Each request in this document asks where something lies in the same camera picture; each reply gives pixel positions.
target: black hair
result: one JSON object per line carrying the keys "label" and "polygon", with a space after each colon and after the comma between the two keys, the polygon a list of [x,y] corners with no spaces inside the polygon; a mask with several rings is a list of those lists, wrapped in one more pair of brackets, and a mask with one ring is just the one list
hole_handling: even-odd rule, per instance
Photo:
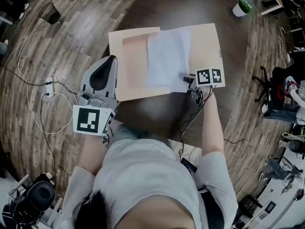
{"label": "black hair", "polygon": [[95,228],[99,225],[98,227],[101,229],[108,229],[110,227],[111,208],[106,204],[104,195],[98,191],[89,195],[88,198],[81,205],[74,228]]}
{"label": "black hair", "polygon": [[302,189],[301,194],[300,194],[300,195],[297,195],[297,196],[295,197],[295,199],[296,199],[297,201],[299,201],[299,200],[301,200],[301,199],[303,198],[303,196],[304,196],[304,189]]}

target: wastebasket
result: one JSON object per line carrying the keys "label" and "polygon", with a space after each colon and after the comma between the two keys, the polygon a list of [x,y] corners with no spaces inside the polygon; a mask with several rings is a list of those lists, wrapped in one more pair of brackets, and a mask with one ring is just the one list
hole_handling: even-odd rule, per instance
{"label": "wastebasket", "polygon": [[49,2],[42,7],[42,9],[39,12],[39,17],[41,17],[50,24],[54,24],[59,20],[61,15],[58,13],[54,4],[52,2]]}

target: gray t-shirt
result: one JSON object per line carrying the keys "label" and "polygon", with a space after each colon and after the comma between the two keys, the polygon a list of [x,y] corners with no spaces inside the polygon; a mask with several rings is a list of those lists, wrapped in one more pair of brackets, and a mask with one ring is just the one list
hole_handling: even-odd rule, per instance
{"label": "gray t-shirt", "polygon": [[204,203],[196,188],[206,185],[222,210],[225,229],[229,229],[238,205],[225,157],[220,152],[212,152],[198,160],[197,172],[192,177],[173,150],[162,142],[152,139],[117,141],[107,152],[96,177],[75,167],[64,198],[63,222],[59,228],[72,229],[78,211],[75,208],[80,207],[89,193],[100,190],[106,201],[115,201],[110,216],[111,229],[140,200],[153,195],[176,199],[191,213],[196,229],[207,229]]}

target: power strip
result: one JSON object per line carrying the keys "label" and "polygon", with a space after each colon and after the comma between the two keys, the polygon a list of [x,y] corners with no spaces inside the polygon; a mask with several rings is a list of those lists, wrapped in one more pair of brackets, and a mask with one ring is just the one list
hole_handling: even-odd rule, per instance
{"label": "power strip", "polygon": [[[47,82],[53,82],[53,78],[52,77],[47,78]],[[53,83],[47,85],[47,93],[50,94],[48,97],[53,97],[54,96],[54,86],[53,86]]]}

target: cardboard box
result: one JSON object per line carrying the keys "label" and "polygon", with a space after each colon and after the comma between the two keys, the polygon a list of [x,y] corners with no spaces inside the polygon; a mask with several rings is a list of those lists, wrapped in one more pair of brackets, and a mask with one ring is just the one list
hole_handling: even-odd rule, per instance
{"label": "cardboard box", "polygon": [[[223,76],[224,67],[215,24],[202,24],[180,29],[191,32],[191,48],[189,55],[190,73],[197,70],[218,68]],[[169,88],[145,88],[149,33],[157,33],[160,27],[139,28],[109,33],[110,54],[118,60],[118,80],[115,89],[116,99],[127,101],[132,99],[157,96],[171,93]]]}

